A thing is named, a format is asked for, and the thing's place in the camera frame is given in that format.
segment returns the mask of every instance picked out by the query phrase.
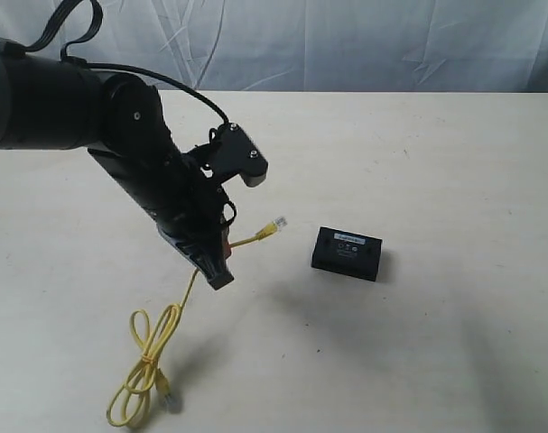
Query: white label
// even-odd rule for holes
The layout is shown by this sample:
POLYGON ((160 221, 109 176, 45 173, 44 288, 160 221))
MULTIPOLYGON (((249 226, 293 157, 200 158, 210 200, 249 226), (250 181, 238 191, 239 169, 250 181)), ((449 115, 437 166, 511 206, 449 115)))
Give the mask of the white label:
POLYGON ((366 244, 366 239, 362 239, 361 237, 343 235, 342 233, 334 233, 334 239, 338 239, 339 241, 353 242, 354 244, 360 245, 366 244))

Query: black strap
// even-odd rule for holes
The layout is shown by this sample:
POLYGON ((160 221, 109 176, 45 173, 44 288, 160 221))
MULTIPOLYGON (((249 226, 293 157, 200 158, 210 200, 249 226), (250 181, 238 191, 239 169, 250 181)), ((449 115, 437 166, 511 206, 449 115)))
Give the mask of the black strap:
MULTIPOLYGON (((29 45, 28 47, 24 47, 25 50, 27 52, 36 52, 46 48, 47 45, 49 45, 53 41, 53 39, 55 39, 55 36, 57 36, 57 32, 60 30, 63 23, 65 23, 65 20, 69 17, 70 13, 73 12, 73 10, 82 1, 83 0, 63 0, 61 4, 57 6, 57 9, 55 9, 55 12, 53 12, 53 15, 51 15, 51 18, 49 18, 45 30, 43 30, 39 40, 32 45, 29 45)), ((90 41, 95 37, 95 35, 99 32, 99 29, 101 28, 101 24, 103 23, 103 8, 99 4, 98 0, 90 0, 90 2, 93 6, 93 19, 91 20, 91 25, 83 36, 76 39, 75 41, 69 41, 65 45, 63 45, 60 50, 60 57, 62 60, 65 60, 69 57, 67 55, 67 49, 70 45, 74 43, 83 43, 90 41)))

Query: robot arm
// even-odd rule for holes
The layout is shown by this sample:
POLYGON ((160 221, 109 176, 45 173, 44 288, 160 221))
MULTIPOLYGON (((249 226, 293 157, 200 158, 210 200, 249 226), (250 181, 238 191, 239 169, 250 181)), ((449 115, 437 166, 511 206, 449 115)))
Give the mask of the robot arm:
MULTIPOLYGON (((223 124, 210 131, 209 143, 181 153, 163 121, 157 89, 131 72, 165 77, 70 57, 69 45, 97 34, 102 18, 97 0, 91 0, 94 18, 88 33, 63 47, 61 61, 30 55, 54 38, 81 1, 61 3, 41 42, 24 47, 0 39, 0 149, 87 147, 155 221, 162 237, 217 290, 233 281, 226 256, 236 207, 223 183, 240 175, 248 187, 257 186, 265 179, 267 161, 243 129, 210 101, 223 124), (233 211, 230 219, 224 216, 225 207, 233 211)), ((176 85, 208 103, 192 89, 176 85)))

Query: table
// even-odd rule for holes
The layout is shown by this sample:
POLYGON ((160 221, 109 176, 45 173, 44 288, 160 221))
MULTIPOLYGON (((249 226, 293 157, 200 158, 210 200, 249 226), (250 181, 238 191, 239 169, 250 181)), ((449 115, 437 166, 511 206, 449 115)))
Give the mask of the table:
MULTIPOLYGON (((228 184, 236 281, 198 283, 151 432, 548 433, 548 95, 209 93, 270 161, 228 184), (310 267, 384 239, 379 282, 310 267)), ((183 149, 218 119, 164 92, 183 149)), ((190 266, 83 150, 0 152, 0 431, 114 431, 128 316, 190 266)))

